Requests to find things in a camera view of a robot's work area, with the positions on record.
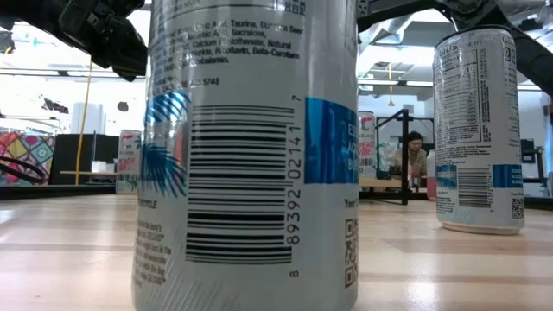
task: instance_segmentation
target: silver can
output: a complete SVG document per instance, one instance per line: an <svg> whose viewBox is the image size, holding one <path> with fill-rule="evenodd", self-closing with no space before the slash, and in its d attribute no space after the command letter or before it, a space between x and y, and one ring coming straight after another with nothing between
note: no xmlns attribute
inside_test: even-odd
<svg viewBox="0 0 553 311"><path fill-rule="evenodd" d="M372 111L359 112L359 178L377 179L376 123Z"/></svg>
<svg viewBox="0 0 553 311"><path fill-rule="evenodd" d="M517 234L524 227L514 41L467 29L435 48L437 216L448 229Z"/></svg>
<svg viewBox="0 0 553 311"><path fill-rule="evenodd" d="M349 310L355 2L153 3L139 311Z"/></svg>
<svg viewBox="0 0 553 311"><path fill-rule="evenodd" d="M117 194L137 194L141 141L140 130L121 130L119 134Z"/></svg>

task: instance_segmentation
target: black cable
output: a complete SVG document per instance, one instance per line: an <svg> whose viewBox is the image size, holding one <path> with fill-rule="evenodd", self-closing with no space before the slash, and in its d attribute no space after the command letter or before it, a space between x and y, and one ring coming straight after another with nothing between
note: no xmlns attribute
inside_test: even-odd
<svg viewBox="0 0 553 311"><path fill-rule="evenodd" d="M15 170L15 169L7 166L7 165L4 165L4 164L0 164L0 171L6 172L10 175L14 175L15 177L17 177L19 179L23 179L24 181L28 181L28 182L34 183L34 184L42 184L46 181L46 175L44 175L44 173L40 169L38 169L36 166L34 166L32 164L28 164L26 162L19 161L17 159L8 158L8 157L5 157L5 156L0 156L0 160L15 163L17 165L23 166L24 168L28 168L28 169L32 170L33 172L35 172L38 175L38 178L33 177L31 175L27 175L27 174L22 173L20 171L17 171L17 170Z"/></svg>

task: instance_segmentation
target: dark hair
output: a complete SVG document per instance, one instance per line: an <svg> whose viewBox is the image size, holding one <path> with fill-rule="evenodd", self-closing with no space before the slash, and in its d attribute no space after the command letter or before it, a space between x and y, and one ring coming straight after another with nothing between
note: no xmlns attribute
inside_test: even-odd
<svg viewBox="0 0 553 311"><path fill-rule="evenodd" d="M407 136L407 143L410 143L414 140L417 140L417 139L420 139L420 140L423 140L423 136L421 135L421 133L417 132L417 131L412 131L411 133L409 133L409 135Z"/></svg>

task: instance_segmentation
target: blue graphic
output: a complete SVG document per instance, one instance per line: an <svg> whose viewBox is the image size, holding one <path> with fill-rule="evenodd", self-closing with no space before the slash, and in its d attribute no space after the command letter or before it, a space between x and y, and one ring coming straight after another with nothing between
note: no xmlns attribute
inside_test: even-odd
<svg viewBox="0 0 553 311"><path fill-rule="evenodd" d="M187 171L165 147L145 143L142 148L140 182L144 188L154 189L163 195L186 196Z"/></svg>
<svg viewBox="0 0 553 311"><path fill-rule="evenodd" d="M435 167L435 176L438 187L445 187L450 190L457 189L457 166L439 165Z"/></svg>
<svg viewBox="0 0 553 311"><path fill-rule="evenodd" d="M359 182L357 113L323 99L305 99L305 183Z"/></svg>
<svg viewBox="0 0 553 311"><path fill-rule="evenodd" d="M146 107L145 125L160 122L188 120L188 105L190 98L182 91L169 92L153 97ZM175 134L175 141L184 143L186 128L181 127ZM141 190L155 190L163 195L186 196L187 170L186 157L181 149L171 150L165 145L143 143L140 165Z"/></svg>
<svg viewBox="0 0 553 311"><path fill-rule="evenodd" d="M145 125L187 119L190 98L183 91L157 95L146 104Z"/></svg>
<svg viewBox="0 0 553 311"><path fill-rule="evenodd" d="M522 167L520 165L493 165L493 187L521 188Z"/></svg>

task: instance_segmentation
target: wooden tabletop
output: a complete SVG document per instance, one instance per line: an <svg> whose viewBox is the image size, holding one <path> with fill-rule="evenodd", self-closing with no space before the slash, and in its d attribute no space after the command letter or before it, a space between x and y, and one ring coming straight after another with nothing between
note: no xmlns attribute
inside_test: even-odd
<svg viewBox="0 0 553 311"><path fill-rule="evenodd" d="M134 310L135 218L132 196L1 201L0 310ZM553 213L495 237L442 229L430 202L366 202L359 226L355 311L553 310Z"/></svg>

